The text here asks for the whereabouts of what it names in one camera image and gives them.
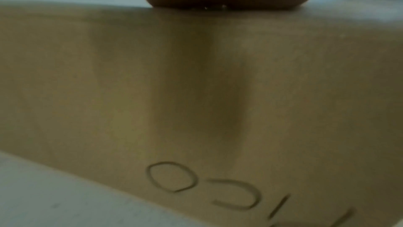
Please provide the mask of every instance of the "beige surface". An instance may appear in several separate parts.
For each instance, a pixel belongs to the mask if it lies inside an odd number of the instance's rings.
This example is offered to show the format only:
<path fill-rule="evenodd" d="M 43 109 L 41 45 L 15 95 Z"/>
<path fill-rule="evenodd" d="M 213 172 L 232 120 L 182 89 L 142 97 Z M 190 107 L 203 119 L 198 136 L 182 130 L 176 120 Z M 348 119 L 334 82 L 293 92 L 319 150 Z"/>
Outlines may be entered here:
<path fill-rule="evenodd" d="M 1 149 L 222 226 L 402 217 L 401 22 L 3 7 L 0 49 Z"/>

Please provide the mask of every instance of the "tan box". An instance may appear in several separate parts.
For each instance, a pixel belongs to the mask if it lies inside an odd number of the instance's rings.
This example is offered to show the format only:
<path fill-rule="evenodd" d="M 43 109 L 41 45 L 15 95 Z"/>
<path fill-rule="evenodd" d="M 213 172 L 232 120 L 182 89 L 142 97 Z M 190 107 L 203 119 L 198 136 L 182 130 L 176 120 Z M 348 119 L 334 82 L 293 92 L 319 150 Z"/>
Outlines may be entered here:
<path fill-rule="evenodd" d="M 0 149 L 218 226 L 392 227 L 401 11 L 4 4 Z"/>

